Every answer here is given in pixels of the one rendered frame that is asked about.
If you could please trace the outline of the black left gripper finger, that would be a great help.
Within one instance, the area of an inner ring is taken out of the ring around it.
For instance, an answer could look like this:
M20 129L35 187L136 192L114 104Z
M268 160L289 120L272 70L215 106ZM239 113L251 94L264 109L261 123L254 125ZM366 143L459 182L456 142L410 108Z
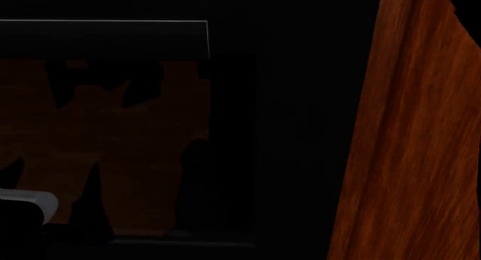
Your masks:
M102 201L101 173L97 162L89 172L80 197L71 205L69 226L74 236L84 243L110 243L114 238Z
M0 189L15 189L23 173L25 162L17 158L10 165L0 170Z

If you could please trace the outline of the brown wooden cabinet panel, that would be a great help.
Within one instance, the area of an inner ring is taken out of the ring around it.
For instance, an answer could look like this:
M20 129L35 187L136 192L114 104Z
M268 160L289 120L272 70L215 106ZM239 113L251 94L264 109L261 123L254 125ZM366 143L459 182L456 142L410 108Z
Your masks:
M481 260L481 49L449 0L380 0L328 260Z

